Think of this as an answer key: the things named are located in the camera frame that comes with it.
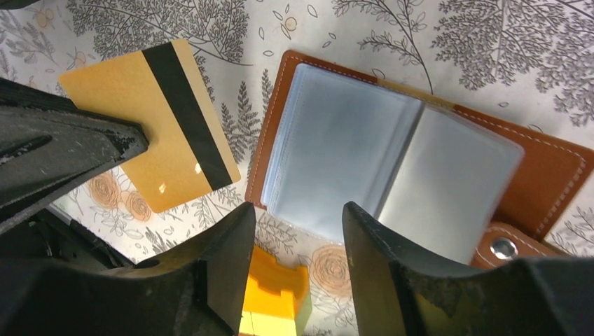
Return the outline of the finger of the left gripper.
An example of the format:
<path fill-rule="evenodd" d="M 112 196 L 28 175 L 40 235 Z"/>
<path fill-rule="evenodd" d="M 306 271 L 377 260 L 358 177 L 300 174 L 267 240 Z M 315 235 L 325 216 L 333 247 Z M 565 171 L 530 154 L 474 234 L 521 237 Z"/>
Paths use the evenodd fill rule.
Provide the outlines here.
<path fill-rule="evenodd" d="M 138 123 L 1 79 L 1 232 L 148 147 Z"/>

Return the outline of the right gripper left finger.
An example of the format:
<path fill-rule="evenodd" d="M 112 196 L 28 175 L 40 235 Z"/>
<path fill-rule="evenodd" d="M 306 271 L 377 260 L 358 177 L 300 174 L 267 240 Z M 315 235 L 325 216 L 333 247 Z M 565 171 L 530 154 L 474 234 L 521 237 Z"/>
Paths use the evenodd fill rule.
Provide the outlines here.
<path fill-rule="evenodd" d="M 238 335 L 254 248 L 244 202 L 197 236 L 136 265 L 152 288 L 134 301 L 136 335 Z"/>

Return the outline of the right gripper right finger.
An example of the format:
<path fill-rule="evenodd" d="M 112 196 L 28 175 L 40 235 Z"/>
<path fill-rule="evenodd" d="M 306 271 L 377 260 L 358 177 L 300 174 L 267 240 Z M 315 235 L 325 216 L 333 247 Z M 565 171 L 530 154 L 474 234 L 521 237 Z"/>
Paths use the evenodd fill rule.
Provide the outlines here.
<path fill-rule="evenodd" d="M 354 202 L 342 222 L 361 335 L 519 335 L 517 309 L 484 269 L 423 248 Z"/>

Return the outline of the gold credit card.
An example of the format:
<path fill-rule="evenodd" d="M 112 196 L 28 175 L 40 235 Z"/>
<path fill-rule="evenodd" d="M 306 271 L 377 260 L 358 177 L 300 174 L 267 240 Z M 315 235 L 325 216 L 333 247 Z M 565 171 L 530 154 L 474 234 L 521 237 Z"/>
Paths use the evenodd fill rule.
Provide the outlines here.
<path fill-rule="evenodd" d="M 152 211 L 164 212 L 240 180 L 188 41 L 74 69 L 59 82 L 79 109 L 141 125 L 148 148 L 122 169 Z"/>

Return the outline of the brown leather card holder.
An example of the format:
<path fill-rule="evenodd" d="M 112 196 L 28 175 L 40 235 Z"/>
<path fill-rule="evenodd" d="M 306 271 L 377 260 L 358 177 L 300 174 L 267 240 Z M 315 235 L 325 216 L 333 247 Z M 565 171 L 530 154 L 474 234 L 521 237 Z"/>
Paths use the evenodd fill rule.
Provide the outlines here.
<path fill-rule="evenodd" d="M 337 244 L 355 202 L 445 258 L 483 269 L 541 245 L 593 151 L 293 50 L 278 69 L 246 199 Z"/>

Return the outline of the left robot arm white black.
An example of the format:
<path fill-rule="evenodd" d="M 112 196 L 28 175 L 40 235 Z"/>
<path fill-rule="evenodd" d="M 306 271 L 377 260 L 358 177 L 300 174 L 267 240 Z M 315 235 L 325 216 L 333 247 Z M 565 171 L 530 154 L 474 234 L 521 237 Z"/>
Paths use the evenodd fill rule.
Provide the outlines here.
<path fill-rule="evenodd" d="M 87 270 L 131 265 L 55 201 L 148 145 L 138 123 L 2 79 L 1 257 L 62 260 Z"/>

